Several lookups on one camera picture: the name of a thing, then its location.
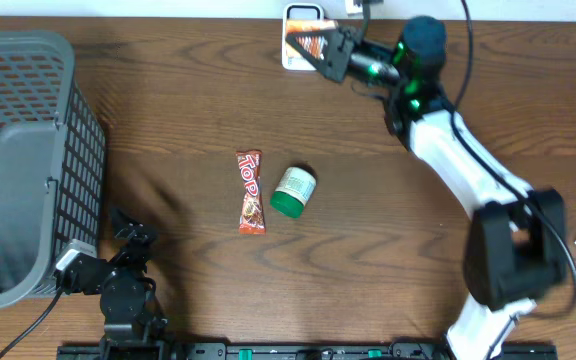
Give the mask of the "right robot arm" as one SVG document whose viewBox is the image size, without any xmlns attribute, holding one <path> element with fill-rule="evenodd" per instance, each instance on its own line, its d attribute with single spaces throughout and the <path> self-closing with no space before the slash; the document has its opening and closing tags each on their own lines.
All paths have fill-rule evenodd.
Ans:
<svg viewBox="0 0 576 360">
<path fill-rule="evenodd" d="M 540 298 L 576 276 L 563 200 L 557 191 L 535 190 L 513 175 L 470 133 L 440 81 L 444 24 L 412 18 L 392 47 L 369 41 L 364 28 L 341 25 L 294 30 L 285 40 L 328 80 L 352 77 L 384 88 L 390 133 L 440 177 L 469 217 L 463 258 L 468 296 L 434 357 L 534 358 L 535 349 L 506 341 Z"/>
</svg>

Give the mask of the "green lid white jar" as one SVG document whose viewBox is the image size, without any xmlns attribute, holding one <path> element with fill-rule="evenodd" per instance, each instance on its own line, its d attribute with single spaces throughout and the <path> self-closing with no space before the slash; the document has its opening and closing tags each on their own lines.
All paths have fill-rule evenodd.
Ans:
<svg viewBox="0 0 576 360">
<path fill-rule="evenodd" d="M 289 167 L 272 194 L 270 204 L 281 214 L 299 218 L 309 202 L 317 180 L 300 167 Z"/>
</svg>

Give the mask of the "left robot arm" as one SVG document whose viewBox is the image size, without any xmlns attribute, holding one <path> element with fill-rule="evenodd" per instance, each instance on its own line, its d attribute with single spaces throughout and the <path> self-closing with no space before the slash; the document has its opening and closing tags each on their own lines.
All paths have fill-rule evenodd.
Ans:
<svg viewBox="0 0 576 360">
<path fill-rule="evenodd" d="M 150 248 L 156 230 L 118 208 L 110 210 L 114 237 L 124 245 L 109 260 L 92 247 L 71 240 L 55 265 L 59 290 L 65 294 L 98 295 L 104 315 L 104 335 L 97 345 L 62 346 L 60 359 L 169 359 L 173 341 L 168 320 L 157 301 L 156 282 L 147 277 Z"/>
</svg>

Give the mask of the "orange Kleenex tissue pack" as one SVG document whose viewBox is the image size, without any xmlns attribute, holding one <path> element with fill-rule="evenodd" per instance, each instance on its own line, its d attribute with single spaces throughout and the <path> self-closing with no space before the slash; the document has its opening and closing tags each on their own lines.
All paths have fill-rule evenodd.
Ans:
<svg viewBox="0 0 576 360">
<path fill-rule="evenodd" d="M 292 33 L 300 32 L 315 32 L 320 30 L 329 30 L 337 27 L 335 20 L 293 20 L 288 19 L 284 26 L 284 36 Z M 323 47 L 326 45 L 326 40 L 323 36 L 298 36 L 297 43 L 303 47 L 310 55 L 316 59 L 323 59 Z M 284 41 L 282 60 L 285 65 L 292 69 L 296 67 L 297 63 L 303 62 L 303 56 L 295 50 L 292 46 Z"/>
</svg>

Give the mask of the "red Top chocolate bar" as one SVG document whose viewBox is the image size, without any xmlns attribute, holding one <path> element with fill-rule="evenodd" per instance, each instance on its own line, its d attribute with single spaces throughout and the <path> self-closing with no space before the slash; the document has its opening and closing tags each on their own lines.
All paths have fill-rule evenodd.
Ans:
<svg viewBox="0 0 576 360">
<path fill-rule="evenodd" d="M 245 189 L 239 233 L 263 235 L 266 233 L 266 226 L 259 180 L 262 152 L 260 150 L 249 150 L 237 152 L 236 155 L 238 169 Z"/>
</svg>

